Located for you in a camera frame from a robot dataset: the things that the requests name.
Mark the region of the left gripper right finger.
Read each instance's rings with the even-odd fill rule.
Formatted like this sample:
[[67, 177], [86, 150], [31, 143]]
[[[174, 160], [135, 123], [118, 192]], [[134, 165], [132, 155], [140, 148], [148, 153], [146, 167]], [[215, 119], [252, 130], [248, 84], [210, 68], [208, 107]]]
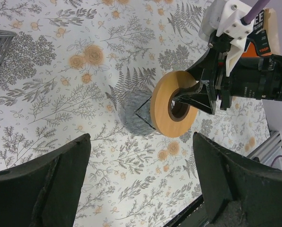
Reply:
[[214, 227], [282, 227], [282, 170], [193, 135], [196, 169]]

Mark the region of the glass coffee server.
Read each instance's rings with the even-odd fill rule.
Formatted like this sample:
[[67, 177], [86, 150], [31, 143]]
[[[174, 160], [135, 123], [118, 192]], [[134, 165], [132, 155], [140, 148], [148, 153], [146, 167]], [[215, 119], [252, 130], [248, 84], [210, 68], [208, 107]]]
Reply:
[[149, 136], [156, 132], [150, 116], [152, 93], [135, 90], [126, 95], [119, 111], [124, 128], [134, 136]]

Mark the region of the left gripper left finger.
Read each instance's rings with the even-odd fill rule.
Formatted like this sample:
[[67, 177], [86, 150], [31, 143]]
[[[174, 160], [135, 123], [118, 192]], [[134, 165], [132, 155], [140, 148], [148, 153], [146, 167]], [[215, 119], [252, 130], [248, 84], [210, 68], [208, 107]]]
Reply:
[[0, 171], [0, 227], [71, 227], [91, 152], [90, 135]]

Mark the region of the floral table mat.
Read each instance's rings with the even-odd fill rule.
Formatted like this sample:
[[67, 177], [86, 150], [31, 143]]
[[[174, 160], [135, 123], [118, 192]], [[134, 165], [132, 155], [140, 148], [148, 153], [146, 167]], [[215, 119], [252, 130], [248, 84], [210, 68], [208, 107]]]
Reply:
[[0, 171], [90, 134], [76, 227], [161, 227], [200, 194], [195, 131], [247, 155], [269, 136], [263, 104], [198, 112], [178, 138], [121, 123], [133, 95], [207, 50], [209, 0], [0, 0], [15, 32], [0, 69]]

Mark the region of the orange coffee filter box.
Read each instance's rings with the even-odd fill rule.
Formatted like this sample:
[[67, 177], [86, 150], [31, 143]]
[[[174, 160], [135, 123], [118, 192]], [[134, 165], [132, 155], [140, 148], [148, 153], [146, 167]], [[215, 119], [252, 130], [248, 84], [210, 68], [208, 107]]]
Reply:
[[280, 55], [277, 14], [273, 8], [265, 8], [254, 19], [253, 32], [247, 36], [254, 40], [260, 55]]

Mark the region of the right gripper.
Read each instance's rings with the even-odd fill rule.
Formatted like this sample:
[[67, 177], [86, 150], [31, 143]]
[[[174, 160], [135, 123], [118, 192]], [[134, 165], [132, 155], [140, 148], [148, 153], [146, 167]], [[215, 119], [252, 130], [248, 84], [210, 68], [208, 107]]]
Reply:
[[186, 71], [197, 82], [188, 88], [180, 88], [173, 100], [188, 104], [207, 114], [214, 115], [216, 102], [220, 100], [220, 109], [231, 107], [234, 97], [240, 97], [239, 85], [235, 84], [234, 76], [226, 76], [226, 59], [233, 38], [227, 34], [220, 36], [214, 31], [208, 41], [209, 49]]

